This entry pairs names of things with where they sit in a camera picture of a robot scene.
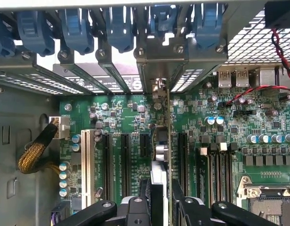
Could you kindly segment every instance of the green circuit board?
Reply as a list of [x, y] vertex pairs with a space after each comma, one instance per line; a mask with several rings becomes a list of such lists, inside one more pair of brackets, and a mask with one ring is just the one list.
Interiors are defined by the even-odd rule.
[[[213, 143], [215, 136], [223, 136], [224, 142], [237, 143], [238, 149], [232, 157], [231, 186], [232, 202], [236, 204], [236, 191], [242, 176], [249, 176], [253, 184], [257, 185], [290, 185], [290, 161], [280, 162], [281, 156], [290, 156], [290, 143], [283, 141], [281, 144], [270, 142], [262, 144], [257, 142], [252, 144], [248, 141], [248, 135], [272, 135], [290, 134], [290, 101], [280, 103], [278, 95], [269, 95], [264, 92], [251, 93], [246, 98], [252, 98], [254, 104], [235, 106], [229, 108], [218, 108], [217, 103], [228, 101], [243, 89], [199, 89], [193, 94], [171, 95], [171, 145], [173, 157], [174, 178], [181, 178], [179, 139], [180, 134], [187, 134], [186, 158], [186, 178], [185, 195], [196, 196], [204, 200], [207, 206], [215, 200], [211, 199], [211, 194], [216, 194], [216, 166], [210, 164], [207, 156], [198, 155], [198, 150], [202, 147], [200, 137], [207, 135]], [[216, 96], [217, 101], [210, 103], [209, 97]], [[109, 105], [108, 110], [102, 110], [102, 104]], [[144, 106], [144, 112], [139, 112], [132, 107]], [[67, 112], [64, 109], [66, 104], [72, 105], [72, 110]], [[93, 129], [94, 124], [89, 118], [90, 107], [96, 107], [96, 113], [104, 123], [103, 131], [113, 134], [113, 201], [120, 203], [122, 199], [121, 187], [121, 140], [123, 133], [131, 134], [131, 195], [138, 195], [139, 180], [150, 177], [150, 162], [152, 156], [140, 157], [140, 133], [149, 133], [149, 125], [163, 125], [163, 111], [155, 110], [151, 95], [140, 96], [97, 96], [97, 97], [61, 97], [60, 114], [71, 118], [71, 136], [80, 134], [82, 129]], [[263, 104], [270, 104], [272, 109], [279, 112], [278, 116], [268, 117], [266, 111], [261, 107]], [[255, 115], [233, 117], [234, 110], [256, 110]], [[208, 125], [206, 117], [222, 117], [223, 124]], [[61, 142], [61, 159], [71, 162], [72, 142], [64, 140]], [[95, 156], [95, 187], [103, 187], [103, 165], [102, 165], [102, 144], [96, 145]], [[272, 161], [265, 161], [265, 156], [272, 156]], [[80, 195], [81, 185], [77, 180], [81, 177], [80, 169], [71, 171], [70, 187], [71, 194], [66, 198]], [[243, 204], [243, 208], [248, 209], [248, 204]]]

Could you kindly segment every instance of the red and black wire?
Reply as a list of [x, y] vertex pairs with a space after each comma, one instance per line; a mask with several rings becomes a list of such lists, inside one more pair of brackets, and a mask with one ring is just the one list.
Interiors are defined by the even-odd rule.
[[[288, 76], [290, 78], [290, 64], [286, 60], [286, 58], [284, 57], [284, 51], [279, 45], [280, 44], [280, 37], [279, 37], [276, 29], [272, 29], [272, 32], [273, 32], [272, 37], [271, 37], [272, 44], [276, 47], [276, 53], [277, 53], [278, 57], [281, 59], [282, 65], [286, 69], [287, 74], [288, 74]], [[244, 91], [243, 93], [234, 96], [234, 98], [231, 99], [230, 101], [228, 101], [226, 103], [226, 105], [227, 106], [231, 106], [233, 101], [237, 100], [241, 96], [244, 96], [244, 95], [246, 95], [246, 94], [248, 94], [250, 92], [253, 92], [253, 91], [256, 91], [256, 90], [261, 90], [261, 89], [285, 89], [285, 90], [290, 91], [290, 88], [288, 88], [286, 86], [268, 86], [268, 85], [259, 86], [259, 87], [256, 87], [256, 88], [250, 88], [247, 91]]]

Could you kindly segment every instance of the white pci slot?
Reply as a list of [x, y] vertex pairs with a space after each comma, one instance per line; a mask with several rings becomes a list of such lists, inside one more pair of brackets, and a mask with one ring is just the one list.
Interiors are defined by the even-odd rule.
[[81, 131], [81, 190], [82, 209], [95, 203], [94, 129]]

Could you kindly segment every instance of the motherboard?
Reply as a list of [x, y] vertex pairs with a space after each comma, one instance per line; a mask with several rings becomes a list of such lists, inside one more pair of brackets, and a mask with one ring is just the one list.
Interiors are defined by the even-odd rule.
[[[170, 95], [172, 177], [185, 196], [208, 207], [228, 201], [290, 225], [290, 98], [264, 90], [223, 106], [245, 88], [206, 83]], [[156, 145], [167, 139], [165, 111], [152, 95], [61, 97], [60, 114], [71, 119], [71, 138], [61, 141], [68, 166], [61, 198], [71, 201], [72, 213], [87, 206], [84, 186], [90, 202], [120, 204], [139, 194], [140, 181], [151, 177]], [[89, 145], [94, 152], [87, 161]]]

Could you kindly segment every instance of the blue plastic clip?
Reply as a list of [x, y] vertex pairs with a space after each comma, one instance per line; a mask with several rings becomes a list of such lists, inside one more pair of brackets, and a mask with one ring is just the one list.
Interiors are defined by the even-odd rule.
[[119, 53], [129, 52], [134, 48], [130, 11], [131, 7], [126, 7], [126, 22], [123, 18], [123, 7], [112, 7], [105, 11], [108, 43], [115, 47]]
[[0, 56], [13, 57], [15, 55], [15, 44], [11, 32], [4, 25], [0, 17]]
[[177, 7], [175, 5], [155, 5], [150, 7], [150, 16], [151, 34], [163, 37], [165, 33], [173, 32], [177, 19]]
[[94, 52], [88, 9], [63, 9], [59, 11], [66, 45], [81, 55]]
[[193, 32], [198, 46], [207, 49], [217, 45], [223, 19], [223, 4], [204, 3], [203, 14], [201, 13], [201, 4], [195, 4], [194, 7]]
[[39, 55], [55, 53], [55, 42], [43, 11], [23, 11], [17, 13], [18, 33], [23, 45]]

